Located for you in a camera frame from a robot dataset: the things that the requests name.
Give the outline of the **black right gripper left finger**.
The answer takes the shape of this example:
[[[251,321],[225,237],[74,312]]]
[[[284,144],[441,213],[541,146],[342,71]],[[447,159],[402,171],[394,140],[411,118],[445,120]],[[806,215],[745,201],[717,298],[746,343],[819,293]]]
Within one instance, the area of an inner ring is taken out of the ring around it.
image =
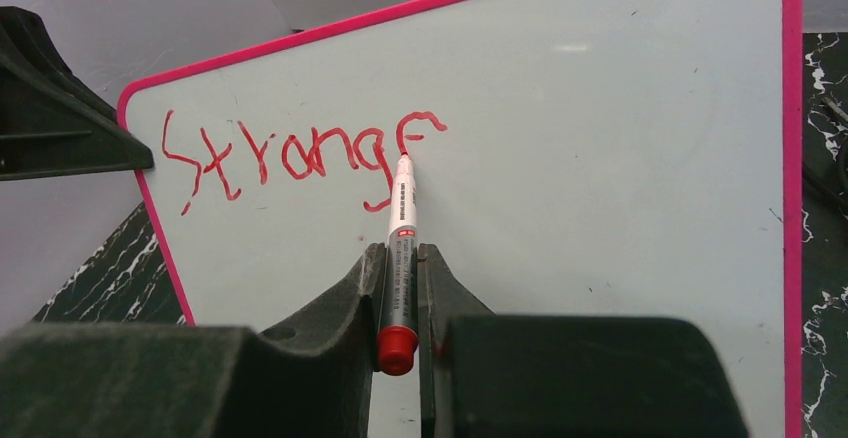
[[[364,437],[387,250],[288,318],[25,326],[1,342],[5,437]]]

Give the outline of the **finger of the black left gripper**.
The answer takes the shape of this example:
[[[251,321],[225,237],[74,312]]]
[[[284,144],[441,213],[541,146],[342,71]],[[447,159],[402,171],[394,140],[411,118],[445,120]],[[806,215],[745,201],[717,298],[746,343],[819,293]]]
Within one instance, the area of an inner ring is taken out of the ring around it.
[[[115,109],[77,78],[39,15],[1,9],[1,178],[27,180],[154,165]]]

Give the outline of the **pink framed whiteboard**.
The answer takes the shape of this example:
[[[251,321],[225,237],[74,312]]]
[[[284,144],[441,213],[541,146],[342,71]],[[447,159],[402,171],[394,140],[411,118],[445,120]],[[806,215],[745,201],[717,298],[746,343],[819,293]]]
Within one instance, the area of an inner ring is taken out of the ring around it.
[[[506,313],[698,326],[756,437],[801,420],[801,0],[414,0],[129,85],[186,320],[269,327],[388,233]]]

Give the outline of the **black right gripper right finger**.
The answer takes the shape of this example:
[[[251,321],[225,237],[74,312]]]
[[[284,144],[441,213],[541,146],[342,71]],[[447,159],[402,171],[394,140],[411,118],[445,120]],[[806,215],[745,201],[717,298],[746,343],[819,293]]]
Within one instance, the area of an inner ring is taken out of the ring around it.
[[[425,437],[745,437],[703,332],[668,317],[510,315],[423,244],[417,264]]]

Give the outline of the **red white marker pen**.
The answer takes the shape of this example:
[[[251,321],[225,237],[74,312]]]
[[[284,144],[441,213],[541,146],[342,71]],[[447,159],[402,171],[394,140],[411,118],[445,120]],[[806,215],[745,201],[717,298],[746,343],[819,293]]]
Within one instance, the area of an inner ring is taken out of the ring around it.
[[[417,237],[414,165],[403,154],[392,186],[386,274],[376,336],[378,369],[389,376],[411,371],[418,347]]]

